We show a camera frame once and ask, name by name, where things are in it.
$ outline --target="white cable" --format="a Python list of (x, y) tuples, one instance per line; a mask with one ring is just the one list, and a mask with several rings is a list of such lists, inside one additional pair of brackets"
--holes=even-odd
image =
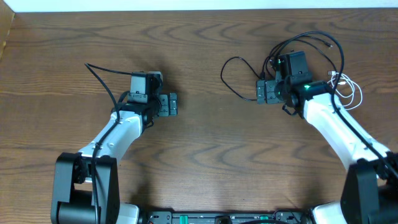
[[(331, 75), (331, 78), (330, 78), (330, 80), (328, 81), (328, 83), (331, 83), (331, 87), (334, 87), (334, 86), (335, 86), (335, 77), (337, 76), (338, 72), (333, 71), (333, 72), (329, 72), (328, 74)], [(349, 106), (349, 105), (351, 105), (351, 104), (353, 103), (354, 97), (355, 97), (355, 86), (357, 86), (357, 88), (358, 88), (358, 90), (359, 90), (359, 94), (360, 94), (361, 99), (360, 99), (360, 101), (359, 101), (359, 103), (358, 103), (357, 105), (355, 105), (355, 106), (353, 106), (353, 107), (351, 107), (351, 108), (347, 108), (346, 110), (352, 110), (352, 109), (354, 109), (354, 108), (359, 107), (360, 104), (362, 103), (362, 99), (363, 99), (361, 87), (360, 87), (356, 82), (352, 81), (352, 80), (351, 80), (347, 75), (345, 75), (344, 73), (341, 74), (340, 80), (343, 80), (343, 81), (340, 81), (337, 85), (345, 85), (345, 84), (348, 84), (349, 87), (351, 88), (351, 91), (352, 91), (350, 95), (345, 96), (345, 95), (341, 94), (341, 93), (336, 89), (337, 94), (339, 94), (341, 97), (343, 97), (343, 98), (349, 98), (349, 97), (351, 97), (351, 101), (350, 101), (348, 104), (343, 105), (343, 106), (344, 106), (344, 107), (347, 107), (347, 106)]]

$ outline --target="green component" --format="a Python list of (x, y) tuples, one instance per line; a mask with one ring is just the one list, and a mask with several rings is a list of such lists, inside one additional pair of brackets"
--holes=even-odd
[(188, 224), (188, 215), (180, 216), (180, 224)]
[(269, 219), (268, 216), (261, 216), (260, 217), (260, 220), (267, 220), (267, 219)]

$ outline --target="wooden table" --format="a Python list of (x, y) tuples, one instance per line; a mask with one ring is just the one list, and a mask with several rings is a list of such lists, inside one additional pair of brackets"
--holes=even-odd
[[(0, 63), (0, 222), (48, 223), (54, 163), (108, 122), (112, 102), (85, 68), (161, 71), (179, 115), (155, 121), (123, 157), (121, 201), (175, 210), (264, 211), (339, 200), (345, 170), (321, 134), (282, 105), (239, 99), (220, 80), (244, 57), (256, 71), (270, 49), (308, 30), (334, 35), (345, 73), (364, 92), (350, 113), (397, 152), (396, 9), (17, 14)], [(337, 48), (314, 42), (340, 66)], [(303, 44), (317, 80), (330, 64)], [(118, 97), (129, 77), (99, 72)], [(255, 76), (232, 61), (225, 79), (255, 96)]]

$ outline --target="wooden panel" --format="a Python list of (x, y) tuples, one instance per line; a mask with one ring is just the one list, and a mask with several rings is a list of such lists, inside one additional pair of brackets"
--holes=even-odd
[(14, 18), (14, 12), (3, 0), (0, 0), (0, 59), (3, 48), (6, 46), (6, 39), (11, 27), (12, 18)]
[[(338, 200), (345, 170), (323, 137), (282, 105), (257, 105), (220, 80), (244, 57), (259, 71), (278, 42), (325, 30), (364, 92), (351, 114), (397, 151), (396, 9), (18, 14), (0, 64), (0, 222), (48, 223), (54, 162), (109, 119), (109, 96), (85, 68), (160, 70), (179, 115), (155, 121), (119, 167), (121, 200), (175, 210), (305, 208)], [(340, 64), (337, 49), (321, 47)], [(316, 79), (331, 69), (302, 44)], [(129, 77), (102, 73), (116, 96)], [(232, 61), (225, 79), (254, 96), (255, 76)]]

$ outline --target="white wall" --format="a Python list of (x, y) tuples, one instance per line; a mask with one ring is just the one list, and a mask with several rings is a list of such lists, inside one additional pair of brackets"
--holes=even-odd
[(398, 7), (398, 0), (4, 0), (14, 12)]

